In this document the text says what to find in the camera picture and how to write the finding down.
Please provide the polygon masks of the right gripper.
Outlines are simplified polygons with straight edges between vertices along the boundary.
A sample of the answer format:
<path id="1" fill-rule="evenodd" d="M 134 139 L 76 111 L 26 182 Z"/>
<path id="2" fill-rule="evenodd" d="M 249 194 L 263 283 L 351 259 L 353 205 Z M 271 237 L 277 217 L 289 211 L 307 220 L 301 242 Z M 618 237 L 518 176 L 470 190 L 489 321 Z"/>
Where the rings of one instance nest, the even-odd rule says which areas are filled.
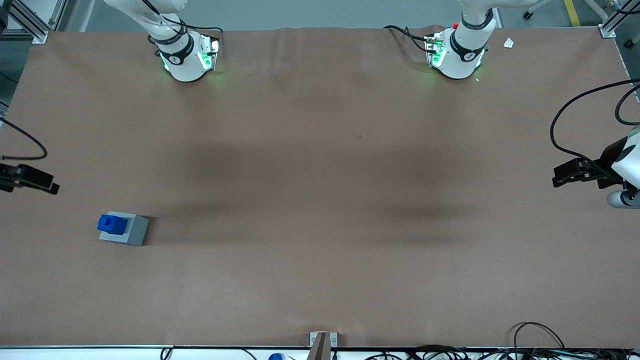
<path id="1" fill-rule="evenodd" d="M 0 190 L 11 193 L 15 188 L 30 188 L 57 195 L 60 185 L 54 182 L 53 175 L 30 165 L 0 164 Z"/>

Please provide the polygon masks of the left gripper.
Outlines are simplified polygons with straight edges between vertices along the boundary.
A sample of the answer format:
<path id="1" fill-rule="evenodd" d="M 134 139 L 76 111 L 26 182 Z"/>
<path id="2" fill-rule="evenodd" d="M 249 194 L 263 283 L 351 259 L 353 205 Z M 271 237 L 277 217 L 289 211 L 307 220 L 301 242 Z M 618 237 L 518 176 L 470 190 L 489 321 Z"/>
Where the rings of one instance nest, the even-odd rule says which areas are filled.
<path id="1" fill-rule="evenodd" d="M 569 183 L 598 180 L 599 189 L 629 184 L 640 188 L 640 128 L 634 127 L 628 135 L 605 148 L 599 161 L 613 177 L 601 178 L 601 171 L 583 158 L 574 158 L 553 169 L 552 186 L 559 188 Z"/>

